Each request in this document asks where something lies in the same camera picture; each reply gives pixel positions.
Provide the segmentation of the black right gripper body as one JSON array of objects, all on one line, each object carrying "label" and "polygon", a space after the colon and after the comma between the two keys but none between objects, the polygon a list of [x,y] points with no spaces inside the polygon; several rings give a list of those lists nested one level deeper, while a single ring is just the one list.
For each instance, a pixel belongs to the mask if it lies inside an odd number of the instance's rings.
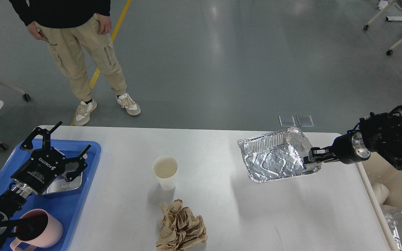
[{"label": "black right gripper body", "polygon": [[362,162],[371,156],[360,132],[350,132],[337,137],[330,150],[340,162],[345,164]]}]

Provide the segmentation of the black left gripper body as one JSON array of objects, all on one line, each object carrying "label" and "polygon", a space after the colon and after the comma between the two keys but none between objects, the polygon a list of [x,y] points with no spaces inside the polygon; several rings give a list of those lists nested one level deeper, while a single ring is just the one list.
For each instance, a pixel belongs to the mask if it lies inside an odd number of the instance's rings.
[{"label": "black left gripper body", "polygon": [[34,150],[30,158],[11,175],[11,179],[27,185],[36,195],[42,195],[64,173],[65,158],[65,154],[55,148]]}]

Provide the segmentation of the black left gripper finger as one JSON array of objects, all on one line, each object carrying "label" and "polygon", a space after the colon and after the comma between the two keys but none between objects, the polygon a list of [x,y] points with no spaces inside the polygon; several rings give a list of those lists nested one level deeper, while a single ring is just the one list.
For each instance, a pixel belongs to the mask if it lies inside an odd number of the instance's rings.
[{"label": "black left gripper finger", "polygon": [[63,159],[62,163],[64,164],[65,170],[62,173],[62,176],[66,182],[74,181],[75,178],[83,173],[85,168],[88,167],[84,155],[90,148],[91,145],[88,144],[77,156]]},{"label": "black left gripper finger", "polygon": [[27,151],[29,153],[33,153],[35,151],[32,141],[36,136],[41,136],[42,139],[42,147],[40,149],[51,149],[51,134],[62,124],[62,121],[59,121],[55,126],[53,126],[50,130],[45,128],[36,127],[30,135],[21,143],[20,149],[23,151]]}]

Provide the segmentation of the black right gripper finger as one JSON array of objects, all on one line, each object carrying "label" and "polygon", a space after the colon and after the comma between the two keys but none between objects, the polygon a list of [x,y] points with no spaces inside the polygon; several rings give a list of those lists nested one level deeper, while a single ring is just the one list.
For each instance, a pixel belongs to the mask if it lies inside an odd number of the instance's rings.
[{"label": "black right gripper finger", "polygon": [[313,147],[308,152],[309,156],[333,156],[333,154],[334,153],[330,147],[324,147],[324,148]]},{"label": "black right gripper finger", "polygon": [[337,157],[334,155],[321,155],[321,156],[305,156],[303,158],[304,164],[313,164],[313,163],[331,163],[336,162]]}]

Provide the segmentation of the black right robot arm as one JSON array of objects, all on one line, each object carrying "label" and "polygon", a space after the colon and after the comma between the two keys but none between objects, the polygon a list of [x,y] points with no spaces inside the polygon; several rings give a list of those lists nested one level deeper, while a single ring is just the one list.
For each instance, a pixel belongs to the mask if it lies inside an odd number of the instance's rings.
[{"label": "black right robot arm", "polygon": [[402,105],[390,112],[362,117],[351,130],[324,148],[313,147],[303,158],[305,164],[340,161],[352,164],[378,153],[396,170],[402,170]]}]

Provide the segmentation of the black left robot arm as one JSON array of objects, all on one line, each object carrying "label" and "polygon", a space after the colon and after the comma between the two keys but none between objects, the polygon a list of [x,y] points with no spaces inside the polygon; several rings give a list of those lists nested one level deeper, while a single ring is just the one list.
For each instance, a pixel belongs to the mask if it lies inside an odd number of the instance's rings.
[{"label": "black left robot arm", "polygon": [[9,156],[0,172],[0,250],[8,251],[22,214],[43,208],[64,226],[53,251],[68,248],[98,165],[93,141],[55,140],[52,129],[36,127]]}]

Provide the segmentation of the person's right hand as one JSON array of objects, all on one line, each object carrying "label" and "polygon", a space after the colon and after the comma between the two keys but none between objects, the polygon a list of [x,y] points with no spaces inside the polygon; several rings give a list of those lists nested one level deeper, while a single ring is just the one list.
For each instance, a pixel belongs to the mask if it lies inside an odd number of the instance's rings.
[{"label": "person's right hand", "polygon": [[33,21],[27,25],[27,30],[36,40],[46,41],[46,42],[49,41],[46,38],[46,36],[44,35],[44,33],[42,32],[42,30],[40,30],[40,28],[37,27],[37,23],[35,21]]}]

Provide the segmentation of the person's left hand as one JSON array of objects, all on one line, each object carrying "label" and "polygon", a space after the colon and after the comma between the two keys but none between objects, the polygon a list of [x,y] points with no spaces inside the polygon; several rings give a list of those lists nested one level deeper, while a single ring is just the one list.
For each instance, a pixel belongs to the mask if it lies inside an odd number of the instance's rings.
[{"label": "person's left hand", "polygon": [[105,35],[111,32],[112,30],[112,20],[110,16],[105,16],[99,13],[96,13],[96,16],[99,19],[99,34]]}]

